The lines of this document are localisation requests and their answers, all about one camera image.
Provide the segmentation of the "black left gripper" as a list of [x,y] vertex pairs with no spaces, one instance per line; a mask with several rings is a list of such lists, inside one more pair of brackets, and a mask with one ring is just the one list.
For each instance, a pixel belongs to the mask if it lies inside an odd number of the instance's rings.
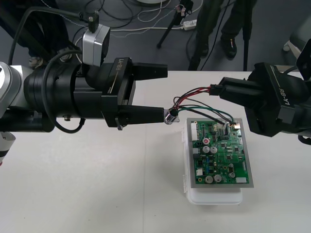
[[130,58],[117,58],[101,67],[90,67],[83,77],[77,77],[74,102],[85,119],[104,119],[108,127],[164,122],[164,108],[127,105],[134,80],[168,77],[163,64],[133,63]]

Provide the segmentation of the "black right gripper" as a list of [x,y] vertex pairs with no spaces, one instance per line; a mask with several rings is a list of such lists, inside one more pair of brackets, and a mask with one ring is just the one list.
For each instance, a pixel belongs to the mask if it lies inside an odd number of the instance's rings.
[[309,81],[281,73],[268,63],[257,63],[248,80],[223,77],[219,85],[233,86],[223,88],[219,97],[246,107],[251,132],[268,137],[278,133],[310,137]]

